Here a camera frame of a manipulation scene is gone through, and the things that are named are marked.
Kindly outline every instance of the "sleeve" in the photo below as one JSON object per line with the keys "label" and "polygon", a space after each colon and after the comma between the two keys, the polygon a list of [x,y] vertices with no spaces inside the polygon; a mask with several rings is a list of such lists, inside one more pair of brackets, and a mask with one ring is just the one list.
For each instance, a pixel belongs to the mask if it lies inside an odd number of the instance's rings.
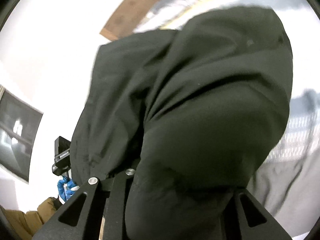
{"label": "sleeve", "polygon": [[53,205],[54,198],[48,198],[42,202],[37,211],[23,213],[19,210],[3,210],[7,220],[22,240],[31,240],[33,235],[56,212]]}

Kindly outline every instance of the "window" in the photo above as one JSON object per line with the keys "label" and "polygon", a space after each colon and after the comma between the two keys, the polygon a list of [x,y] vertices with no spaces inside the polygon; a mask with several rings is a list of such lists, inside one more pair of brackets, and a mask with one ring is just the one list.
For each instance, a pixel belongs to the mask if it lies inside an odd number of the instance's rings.
{"label": "window", "polygon": [[0,86],[0,164],[25,181],[42,113]]}

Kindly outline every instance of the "black metal bracket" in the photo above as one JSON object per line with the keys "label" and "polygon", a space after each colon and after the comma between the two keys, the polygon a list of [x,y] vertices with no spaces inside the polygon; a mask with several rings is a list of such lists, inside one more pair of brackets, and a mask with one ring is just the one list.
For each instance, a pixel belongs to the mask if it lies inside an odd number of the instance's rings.
{"label": "black metal bracket", "polygon": [[126,192],[135,170],[128,169],[114,178],[90,178],[33,236],[43,239],[98,239],[105,212],[104,240],[125,239],[124,208]]}
{"label": "black metal bracket", "polygon": [[[90,178],[43,225],[33,240],[98,239],[104,211],[103,240],[128,239],[124,214],[134,172],[128,169],[104,181]],[[225,240],[291,240],[246,189],[235,191],[222,217]]]}

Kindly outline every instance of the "hand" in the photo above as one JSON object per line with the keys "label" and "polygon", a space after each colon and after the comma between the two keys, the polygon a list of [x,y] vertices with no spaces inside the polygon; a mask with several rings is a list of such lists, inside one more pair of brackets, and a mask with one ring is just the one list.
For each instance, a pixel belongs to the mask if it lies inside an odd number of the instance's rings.
{"label": "hand", "polygon": [[72,179],[62,176],[63,179],[58,181],[58,192],[59,200],[64,204],[78,189],[79,186],[76,185]]}

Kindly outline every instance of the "black fabric cover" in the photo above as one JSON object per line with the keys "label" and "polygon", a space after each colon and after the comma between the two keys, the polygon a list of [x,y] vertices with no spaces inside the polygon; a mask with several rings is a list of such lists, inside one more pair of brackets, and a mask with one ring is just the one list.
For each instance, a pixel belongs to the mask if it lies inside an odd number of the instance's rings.
{"label": "black fabric cover", "polygon": [[290,42],[269,9],[212,11],[182,31],[103,45],[71,142],[73,179],[105,179],[140,157],[130,239],[219,239],[232,189],[284,133],[291,89]]}

